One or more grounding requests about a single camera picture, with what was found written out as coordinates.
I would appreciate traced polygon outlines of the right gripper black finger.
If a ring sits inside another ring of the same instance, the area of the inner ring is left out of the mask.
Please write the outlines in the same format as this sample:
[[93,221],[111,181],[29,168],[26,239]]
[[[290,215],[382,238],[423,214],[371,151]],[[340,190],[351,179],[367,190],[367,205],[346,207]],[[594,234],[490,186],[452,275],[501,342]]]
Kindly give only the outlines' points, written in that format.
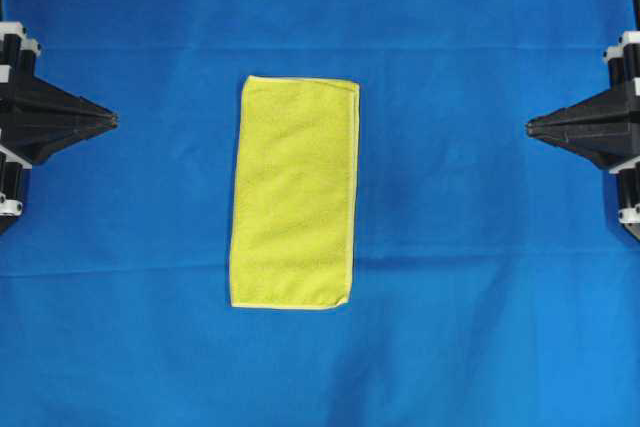
[[624,156],[606,150],[602,139],[571,136],[562,127],[528,126],[527,135],[530,138],[585,158],[601,170],[609,170],[625,160]]
[[527,123],[527,127],[604,123],[624,117],[625,93],[622,90],[606,90],[575,105],[536,117]]

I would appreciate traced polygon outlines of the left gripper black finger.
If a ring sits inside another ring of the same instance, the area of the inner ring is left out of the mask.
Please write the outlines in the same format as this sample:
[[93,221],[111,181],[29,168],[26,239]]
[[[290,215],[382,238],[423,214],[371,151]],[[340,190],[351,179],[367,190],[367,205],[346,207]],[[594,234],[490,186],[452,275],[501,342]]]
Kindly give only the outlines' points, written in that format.
[[29,163],[41,165],[55,153],[105,134],[117,126],[114,119],[102,119],[74,126],[25,127],[19,134],[19,154]]
[[114,112],[37,77],[19,76],[19,103],[41,111],[117,120]]

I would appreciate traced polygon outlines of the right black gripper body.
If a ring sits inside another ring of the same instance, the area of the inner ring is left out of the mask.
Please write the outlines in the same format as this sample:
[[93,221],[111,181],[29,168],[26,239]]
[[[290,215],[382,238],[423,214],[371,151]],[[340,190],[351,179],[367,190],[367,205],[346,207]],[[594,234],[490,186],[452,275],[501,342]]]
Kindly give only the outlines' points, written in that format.
[[621,227],[639,240],[639,31],[625,31],[615,46],[607,48],[604,60],[612,92],[621,100],[615,120],[622,124],[622,152],[607,168],[616,180]]

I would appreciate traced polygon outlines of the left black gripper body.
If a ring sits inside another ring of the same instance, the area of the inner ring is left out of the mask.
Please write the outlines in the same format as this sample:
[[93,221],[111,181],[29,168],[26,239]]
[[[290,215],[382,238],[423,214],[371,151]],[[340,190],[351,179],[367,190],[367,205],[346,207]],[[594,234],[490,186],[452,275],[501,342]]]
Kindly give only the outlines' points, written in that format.
[[[41,54],[36,39],[29,38],[21,22],[1,22],[1,87],[9,87],[15,73],[34,75]],[[20,108],[1,96],[1,233],[4,234],[24,214],[30,185],[32,162],[10,145],[10,135],[18,133],[15,115]]]

